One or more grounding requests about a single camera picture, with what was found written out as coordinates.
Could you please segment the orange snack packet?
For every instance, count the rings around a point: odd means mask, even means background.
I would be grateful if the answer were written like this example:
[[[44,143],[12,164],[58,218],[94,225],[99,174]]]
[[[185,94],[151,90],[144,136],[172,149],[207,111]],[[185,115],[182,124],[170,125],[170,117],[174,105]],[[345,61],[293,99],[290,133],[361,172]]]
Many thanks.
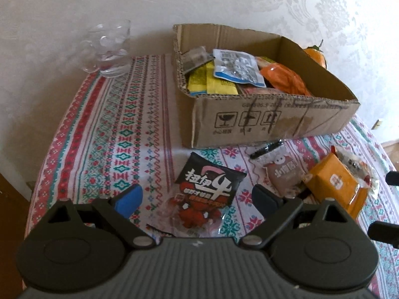
[[[319,202],[327,198],[335,199],[354,220],[368,196],[369,189],[363,187],[332,152],[316,164],[302,181]]]

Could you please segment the black beef snack packet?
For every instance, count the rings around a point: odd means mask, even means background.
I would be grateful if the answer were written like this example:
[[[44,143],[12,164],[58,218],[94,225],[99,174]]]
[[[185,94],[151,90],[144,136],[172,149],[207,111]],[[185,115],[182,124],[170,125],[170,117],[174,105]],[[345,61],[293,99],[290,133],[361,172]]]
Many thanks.
[[[224,216],[245,177],[192,152],[151,226],[174,237],[221,236]]]

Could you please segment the clear nut snack packet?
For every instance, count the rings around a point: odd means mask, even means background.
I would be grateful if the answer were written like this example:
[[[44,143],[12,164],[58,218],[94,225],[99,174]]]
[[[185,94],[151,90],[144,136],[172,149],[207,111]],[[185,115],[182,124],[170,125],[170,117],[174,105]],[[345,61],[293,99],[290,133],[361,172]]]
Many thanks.
[[[367,162],[340,146],[331,146],[331,152],[348,168],[349,172],[359,181],[361,188],[378,194],[379,179],[376,170]]]

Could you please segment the brown pig snack packet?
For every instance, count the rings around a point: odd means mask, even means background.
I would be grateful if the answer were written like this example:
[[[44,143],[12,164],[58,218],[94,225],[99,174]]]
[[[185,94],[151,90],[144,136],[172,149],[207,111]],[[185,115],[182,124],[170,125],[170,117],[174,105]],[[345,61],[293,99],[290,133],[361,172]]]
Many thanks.
[[[282,140],[268,143],[250,154],[250,159],[260,164],[278,193],[285,198],[294,198],[304,187],[305,171],[292,157]]]

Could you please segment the patterned red green tablecloth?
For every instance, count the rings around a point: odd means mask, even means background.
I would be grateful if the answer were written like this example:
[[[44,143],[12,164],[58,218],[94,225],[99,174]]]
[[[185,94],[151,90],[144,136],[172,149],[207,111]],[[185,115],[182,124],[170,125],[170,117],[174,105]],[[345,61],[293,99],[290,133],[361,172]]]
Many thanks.
[[[143,202],[130,220],[147,229],[171,191],[192,151],[247,176],[241,182],[221,235],[238,240],[262,223],[250,196],[255,184],[272,188],[264,169],[249,160],[254,147],[190,150],[182,147],[170,55],[135,57],[130,73],[105,79],[89,74],[76,93],[43,161],[32,194],[25,235],[59,198],[88,203],[114,196],[131,184],[143,187]],[[288,153],[310,169],[340,145],[373,166],[378,198],[367,198],[358,224],[367,232],[374,221],[398,224],[398,188],[386,184],[394,169],[370,129],[355,115],[339,133],[288,141]],[[370,289],[380,298],[398,298],[398,249],[381,242],[379,267]]]

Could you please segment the brown cardboard box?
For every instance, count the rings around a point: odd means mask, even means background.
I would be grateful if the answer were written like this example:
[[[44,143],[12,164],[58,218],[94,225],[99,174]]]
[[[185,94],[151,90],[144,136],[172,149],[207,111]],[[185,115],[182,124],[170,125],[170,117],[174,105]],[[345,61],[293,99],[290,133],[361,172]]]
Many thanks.
[[[173,74],[183,146],[191,149],[249,145],[336,133],[358,110],[355,94],[284,36],[220,24],[175,24]],[[292,94],[192,96],[183,54],[195,47],[266,56],[295,71],[310,96]]]

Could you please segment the orange crumpled snack bag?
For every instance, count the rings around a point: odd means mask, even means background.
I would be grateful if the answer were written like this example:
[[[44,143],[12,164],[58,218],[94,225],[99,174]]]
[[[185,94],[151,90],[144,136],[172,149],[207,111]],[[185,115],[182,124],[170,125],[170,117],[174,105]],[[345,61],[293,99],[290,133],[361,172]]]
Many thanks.
[[[286,66],[271,63],[260,70],[260,74],[273,88],[287,94],[312,96],[302,78]]]

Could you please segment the orange with green leaf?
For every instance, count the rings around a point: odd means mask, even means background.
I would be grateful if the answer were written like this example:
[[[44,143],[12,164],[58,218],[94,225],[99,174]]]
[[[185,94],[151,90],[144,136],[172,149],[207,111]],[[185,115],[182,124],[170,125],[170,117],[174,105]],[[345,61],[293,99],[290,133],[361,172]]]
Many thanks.
[[[322,39],[318,45],[306,47],[304,49],[304,52],[320,66],[327,69],[327,61],[325,59],[323,51],[321,50],[321,47],[323,46],[323,41],[324,40]]]

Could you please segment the white blue foil snack packet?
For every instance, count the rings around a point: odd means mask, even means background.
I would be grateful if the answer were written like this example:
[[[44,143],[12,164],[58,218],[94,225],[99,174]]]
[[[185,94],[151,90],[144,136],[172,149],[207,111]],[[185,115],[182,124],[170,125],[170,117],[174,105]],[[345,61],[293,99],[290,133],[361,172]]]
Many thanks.
[[[214,77],[235,84],[251,84],[257,88],[266,88],[256,59],[241,51],[213,49]]]

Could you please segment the yellow snack packet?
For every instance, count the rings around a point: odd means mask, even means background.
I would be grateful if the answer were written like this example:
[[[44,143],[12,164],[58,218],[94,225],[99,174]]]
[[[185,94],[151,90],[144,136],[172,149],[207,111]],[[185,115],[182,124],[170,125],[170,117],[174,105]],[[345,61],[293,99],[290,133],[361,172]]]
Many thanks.
[[[214,76],[214,63],[209,62],[189,74],[187,89],[191,95],[224,94],[238,95],[234,83]]]

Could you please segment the clear glass cup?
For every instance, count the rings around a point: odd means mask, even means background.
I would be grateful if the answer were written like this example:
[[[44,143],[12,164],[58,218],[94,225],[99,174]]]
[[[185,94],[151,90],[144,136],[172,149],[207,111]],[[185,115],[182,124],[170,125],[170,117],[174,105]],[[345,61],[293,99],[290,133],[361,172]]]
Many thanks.
[[[81,69],[89,74],[99,72],[106,78],[128,73],[130,26],[130,20],[114,20],[90,28],[79,45]]]

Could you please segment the grey dark snack packet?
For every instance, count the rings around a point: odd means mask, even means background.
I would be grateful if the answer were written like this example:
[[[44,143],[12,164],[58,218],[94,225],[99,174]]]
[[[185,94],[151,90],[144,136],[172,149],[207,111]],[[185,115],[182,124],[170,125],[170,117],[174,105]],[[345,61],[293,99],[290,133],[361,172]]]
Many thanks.
[[[193,48],[181,56],[183,73],[188,74],[213,60],[214,56],[207,52],[205,46]]]

